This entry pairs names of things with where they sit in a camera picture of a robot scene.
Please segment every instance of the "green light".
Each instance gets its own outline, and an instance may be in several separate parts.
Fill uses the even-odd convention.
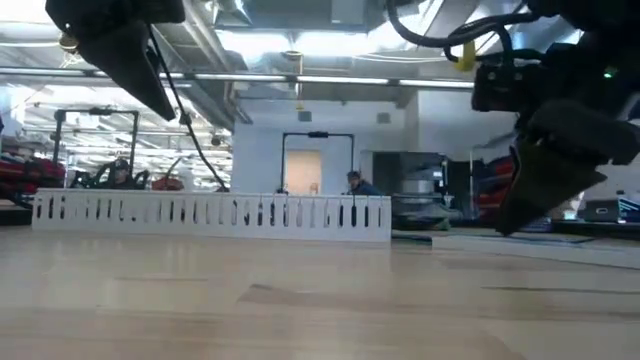
[[[612,77],[614,77],[616,75],[617,72],[618,72],[618,69],[616,69],[614,67],[608,67],[604,71],[604,77],[605,77],[605,79],[611,79]]]

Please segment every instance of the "door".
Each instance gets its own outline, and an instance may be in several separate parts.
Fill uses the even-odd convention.
[[[292,195],[317,195],[322,191],[320,151],[287,151],[285,188]]]

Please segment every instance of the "person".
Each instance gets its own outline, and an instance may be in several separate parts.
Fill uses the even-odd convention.
[[[347,174],[349,181],[348,195],[382,196],[382,191],[376,189],[368,181],[362,178],[359,171],[349,171]]]
[[[133,178],[129,174],[129,162],[124,159],[114,161],[112,170],[115,170],[112,189],[129,190],[133,188]]]

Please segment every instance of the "wooden table surface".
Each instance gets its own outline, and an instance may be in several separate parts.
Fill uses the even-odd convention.
[[[2,360],[639,358],[638,271],[0,228]]]

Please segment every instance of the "yellow cable tie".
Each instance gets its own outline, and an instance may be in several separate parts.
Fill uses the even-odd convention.
[[[470,41],[462,46],[462,57],[454,64],[456,70],[460,72],[469,72],[473,70],[476,64],[476,44]]]

